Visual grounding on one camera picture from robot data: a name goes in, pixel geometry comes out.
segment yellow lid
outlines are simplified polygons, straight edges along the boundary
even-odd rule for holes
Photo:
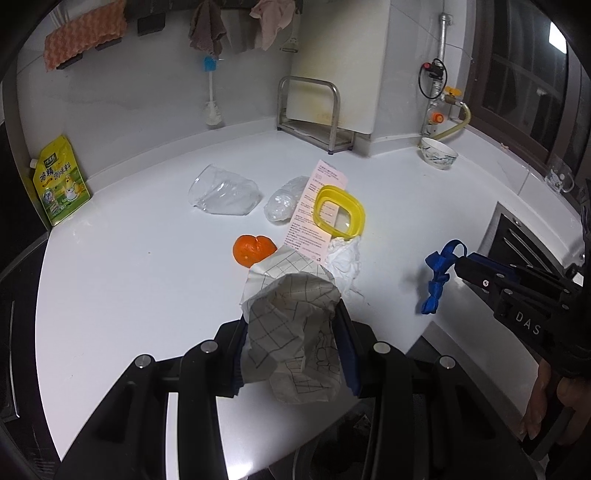
[[[349,212],[350,224],[346,232],[341,232],[330,226],[320,217],[320,210],[325,202],[332,202]],[[351,194],[334,185],[325,185],[319,190],[314,203],[312,217],[314,218],[314,223],[322,228],[322,230],[330,233],[332,236],[341,236],[345,240],[361,235],[365,226],[365,210],[363,209],[363,205]]]

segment pink towel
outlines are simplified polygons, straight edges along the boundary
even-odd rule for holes
[[[267,50],[275,41],[277,32],[290,24],[295,0],[259,0],[251,10],[251,17],[261,21],[261,37],[257,38],[257,47]]]

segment ceramic bowl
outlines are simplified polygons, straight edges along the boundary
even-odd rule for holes
[[[454,149],[432,138],[423,137],[418,147],[425,161],[441,170],[447,170],[457,158],[457,152]]]

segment pink paper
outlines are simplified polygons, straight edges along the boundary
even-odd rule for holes
[[[310,175],[308,185],[306,185],[300,202],[291,217],[290,229],[285,237],[285,245],[292,247],[321,265],[324,264],[330,234],[314,223],[312,212],[314,211],[314,202],[318,191],[324,185],[334,185],[344,190],[347,186],[347,177],[328,165],[328,163],[320,160],[312,175]],[[327,202],[322,207],[320,216],[327,223],[334,226],[338,211],[338,206]]]

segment brown towel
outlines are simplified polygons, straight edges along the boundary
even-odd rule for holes
[[[222,52],[221,39],[226,35],[222,10],[215,0],[203,0],[191,19],[191,46],[218,58]]]
[[[115,0],[51,32],[45,38],[43,52],[47,70],[53,70],[89,48],[122,37],[127,29],[124,9],[125,0]]]

